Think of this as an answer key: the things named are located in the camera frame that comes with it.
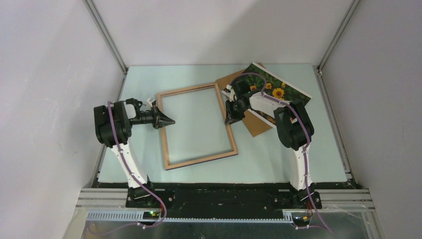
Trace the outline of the sunflower photo print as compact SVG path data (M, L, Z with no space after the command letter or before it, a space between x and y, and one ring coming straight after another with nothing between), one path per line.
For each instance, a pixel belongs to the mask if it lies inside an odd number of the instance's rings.
M300 90L299 88L291 85L290 83L284 81L282 78L278 77L277 75L271 73L265 67L260 63L251 63L246 69L246 71L249 70L249 72L241 74L241 76L258 76L262 79L263 82L267 83L267 79L269 82L275 83L275 88L272 91L272 94L269 92L265 92L268 95L275 97L279 100L283 101L301 101L306 105L311 100L311 95L308 93ZM264 120L266 123L271 122L272 127L275 128L275 119L268 114L258 111L258 110L247 110L250 112L255 112L257 114L258 112L262 115L262 117L266 116L266 119Z

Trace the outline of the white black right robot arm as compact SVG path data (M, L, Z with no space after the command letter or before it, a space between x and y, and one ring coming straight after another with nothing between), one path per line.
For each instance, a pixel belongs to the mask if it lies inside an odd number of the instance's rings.
M315 129L303 102L283 101L264 91L248 89L246 82L241 79L233 80L225 87L224 92L229 95L225 102L226 125L243 120L248 110L263 112L275 120L281 144L292 149L294 154L290 160L290 184L296 191L290 193L289 200L295 208L304 207L310 200L305 189L312 183L309 147Z

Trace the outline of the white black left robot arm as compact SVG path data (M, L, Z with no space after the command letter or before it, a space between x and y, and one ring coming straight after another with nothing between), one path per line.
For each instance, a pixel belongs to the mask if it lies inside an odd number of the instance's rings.
M123 168L129 188L145 188L140 191L138 201L149 208L156 204L157 193L151 190L150 179L141 170L132 150L130 142L132 127L147 124L154 129L161 129L176 122L161 112L156 100L149 99L148 104L150 109L144 111L141 109L142 101L129 98L94 107L93 112L95 133L99 143L113 151Z

